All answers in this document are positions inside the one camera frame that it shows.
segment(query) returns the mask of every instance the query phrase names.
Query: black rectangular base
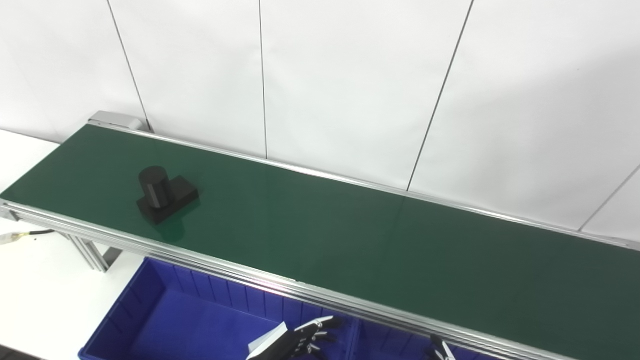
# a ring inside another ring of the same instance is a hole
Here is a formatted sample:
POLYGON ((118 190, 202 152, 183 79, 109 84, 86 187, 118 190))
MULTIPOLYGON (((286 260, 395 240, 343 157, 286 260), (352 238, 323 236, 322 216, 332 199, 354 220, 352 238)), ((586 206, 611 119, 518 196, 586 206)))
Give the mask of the black rectangular base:
POLYGON ((176 176, 169 181, 175 200, 164 208, 156 209, 149 206, 147 200, 142 197, 136 201, 138 209, 142 215, 151 220, 154 224, 160 224, 166 218, 187 206, 191 201, 198 198, 198 189, 182 176, 176 176))

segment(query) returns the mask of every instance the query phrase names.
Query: white wall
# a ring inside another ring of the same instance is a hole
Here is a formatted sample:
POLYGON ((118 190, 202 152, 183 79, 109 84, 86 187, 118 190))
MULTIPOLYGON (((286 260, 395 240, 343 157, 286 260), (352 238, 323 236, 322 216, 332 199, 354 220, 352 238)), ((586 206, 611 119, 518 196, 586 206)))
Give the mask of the white wall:
POLYGON ((640 163, 638 13, 476 1, 411 190, 578 229, 640 163))
POLYGON ((406 188, 468 7, 263 1, 269 158, 406 188))
MULTIPOLYGON (((156 132, 398 188, 469 4, 111 0, 156 132)), ((639 10, 477 0, 410 190, 583 226, 640 163, 639 10)), ((2 129, 145 116, 106 0, 0 3, 0 77, 2 129)), ((637 178, 584 231, 640 240, 637 178)))
POLYGON ((258 1, 111 5, 156 133, 264 157, 258 1))
POLYGON ((144 117, 107 2, 1 1, 0 40, 2 129, 61 142, 96 110, 144 117))

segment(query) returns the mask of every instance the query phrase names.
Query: metal support leg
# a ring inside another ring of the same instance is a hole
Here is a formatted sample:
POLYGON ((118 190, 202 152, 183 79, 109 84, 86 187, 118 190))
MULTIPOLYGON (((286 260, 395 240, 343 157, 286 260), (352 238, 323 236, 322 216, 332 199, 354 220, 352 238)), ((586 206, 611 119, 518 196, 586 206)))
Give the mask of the metal support leg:
POLYGON ((69 239, 89 266, 100 272, 106 272, 122 250, 110 247, 104 256, 98 251, 91 240, 83 239, 71 234, 63 234, 69 239))

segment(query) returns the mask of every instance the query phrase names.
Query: cable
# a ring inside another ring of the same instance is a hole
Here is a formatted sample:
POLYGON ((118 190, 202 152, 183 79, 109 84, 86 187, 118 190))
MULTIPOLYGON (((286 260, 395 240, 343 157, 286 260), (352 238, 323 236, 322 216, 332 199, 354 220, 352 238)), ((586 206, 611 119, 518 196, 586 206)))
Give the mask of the cable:
POLYGON ((53 233, 53 232, 54 232, 53 229, 36 230, 36 231, 30 231, 29 235, 41 235, 41 234, 49 234, 49 233, 53 233))
POLYGON ((14 241, 17 241, 19 238, 21 238, 23 236, 49 234, 49 233, 53 233, 53 231, 54 230, 52 230, 52 229, 47 229, 47 230, 28 231, 26 233, 6 233, 6 234, 2 234, 2 235, 0 235, 0 245, 12 243, 14 241))

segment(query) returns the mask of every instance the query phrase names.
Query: white table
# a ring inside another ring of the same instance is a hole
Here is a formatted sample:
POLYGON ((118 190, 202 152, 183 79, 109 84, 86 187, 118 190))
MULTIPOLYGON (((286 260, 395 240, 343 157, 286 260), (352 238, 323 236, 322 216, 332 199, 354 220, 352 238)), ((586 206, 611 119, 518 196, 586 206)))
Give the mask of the white table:
MULTIPOLYGON (((57 146, 0 130, 0 190, 57 146)), ((0 218, 0 234, 39 229, 0 218)), ((108 272, 96 272, 56 233, 0 246, 0 345, 46 360, 77 359, 141 261, 124 252, 108 272)))

